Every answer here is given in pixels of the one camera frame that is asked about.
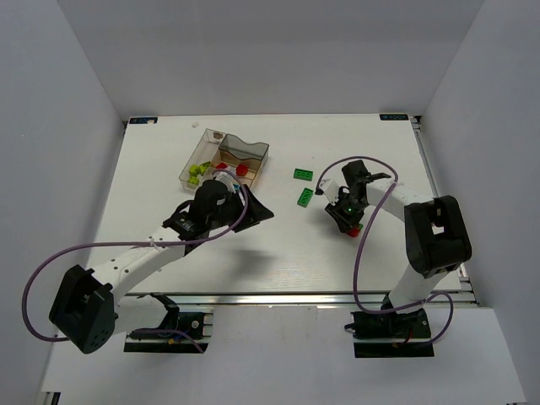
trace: transparent bin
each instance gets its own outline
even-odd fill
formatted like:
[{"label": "transparent bin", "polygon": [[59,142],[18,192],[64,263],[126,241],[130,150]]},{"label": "transparent bin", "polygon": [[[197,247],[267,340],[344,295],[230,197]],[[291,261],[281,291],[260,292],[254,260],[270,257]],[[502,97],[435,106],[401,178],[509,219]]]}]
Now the transparent bin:
[{"label": "transparent bin", "polygon": [[225,163],[227,169],[236,173],[239,165],[247,173],[239,175],[242,183],[253,188],[268,159],[267,143],[245,143],[231,133],[207,129],[180,174],[182,187],[195,191],[213,174],[213,169]]}]

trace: white table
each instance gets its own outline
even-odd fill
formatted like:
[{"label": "white table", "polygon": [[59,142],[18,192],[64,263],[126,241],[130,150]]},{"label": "white table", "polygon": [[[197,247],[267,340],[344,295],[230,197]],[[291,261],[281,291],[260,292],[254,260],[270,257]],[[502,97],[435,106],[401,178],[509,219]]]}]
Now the white table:
[{"label": "white table", "polygon": [[[314,196],[308,208],[296,205],[304,187],[314,190],[316,181],[295,180],[294,168],[313,170],[317,178],[333,161],[364,154],[393,165],[410,188],[431,193],[409,121],[380,121],[377,115],[163,116],[155,124],[127,126],[97,240],[144,240],[178,204],[192,198],[178,175],[205,128],[269,143],[254,193],[275,218],[197,248],[133,291],[350,292],[359,239],[338,232],[324,211],[324,197]],[[372,172],[384,169],[367,166]],[[330,175],[344,184],[339,169]],[[381,213],[364,249],[360,289],[392,289],[408,263],[404,247],[402,223]],[[90,265],[122,251],[93,250]],[[460,289],[457,274],[437,289]]]}]

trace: red object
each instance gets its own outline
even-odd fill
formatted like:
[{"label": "red object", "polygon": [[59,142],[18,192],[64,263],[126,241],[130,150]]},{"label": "red object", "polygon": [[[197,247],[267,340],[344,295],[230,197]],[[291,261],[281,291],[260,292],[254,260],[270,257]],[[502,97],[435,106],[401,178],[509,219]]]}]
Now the red object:
[{"label": "red object", "polygon": [[357,228],[352,228],[349,232],[347,232],[347,235],[349,235],[351,238],[355,238],[356,236],[358,236],[360,233],[360,229],[357,227]]},{"label": "red object", "polygon": [[244,177],[247,175],[247,166],[246,165],[238,165],[236,168],[236,175],[240,177]]}]

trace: white wall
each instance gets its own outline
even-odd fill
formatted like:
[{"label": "white wall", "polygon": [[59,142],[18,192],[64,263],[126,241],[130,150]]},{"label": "white wall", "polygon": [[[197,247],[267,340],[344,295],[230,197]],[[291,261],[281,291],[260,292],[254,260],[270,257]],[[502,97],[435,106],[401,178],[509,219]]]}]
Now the white wall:
[{"label": "white wall", "polygon": [[445,193],[460,201],[468,270],[492,305],[528,403],[540,404],[540,3],[487,0],[424,117]]},{"label": "white wall", "polygon": [[424,112],[483,0],[59,0],[122,119]]},{"label": "white wall", "polygon": [[[122,139],[120,119],[54,0],[0,6],[0,402],[33,404],[50,350],[24,328],[20,300],[34,268],[90,240]],[[31,319],[47,316],[61,272],[31,291]]]}]

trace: white robotic arm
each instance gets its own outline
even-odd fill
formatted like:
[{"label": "white robotic arm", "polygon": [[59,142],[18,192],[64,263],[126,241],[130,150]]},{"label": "white robotic arm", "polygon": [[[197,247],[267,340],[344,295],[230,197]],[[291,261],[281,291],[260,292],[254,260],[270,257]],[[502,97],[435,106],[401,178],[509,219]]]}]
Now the white robotic arm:
[{"label": "white robotic arm", "polygon": [[181,204],[148,242],[138,242],[138,247],[93,269],[67,270],[49,319],[85,354],[115,333],[163,326],[178,311],[164,295],[147,294],[135,300],[124,296],[166,264],[219,237],[210,237],[211,230],[229,226],[226,231],[239,232],[270,218],[273,213],[249,188],[235,190],[230,178],[219,173],[197,189],[193,200]]},{"label": "white robotic arm", "polygon": [[415,320],[427,319],[422,308],[437,283],[472,255],[461,211],[453,197],[432,197],[401,184],[395,185],[381,205],[394,181],[386,174],[372,175],[362,160],[345,165],[343,175],[347,186],[323,180],[316,190],[316,194],[327,197],[325,210],[339,229],[356,236],[364,210],[370,205],[380,206],[404,223],[409,260],[381,310],[354,313],[355,336],[402,338]]}]

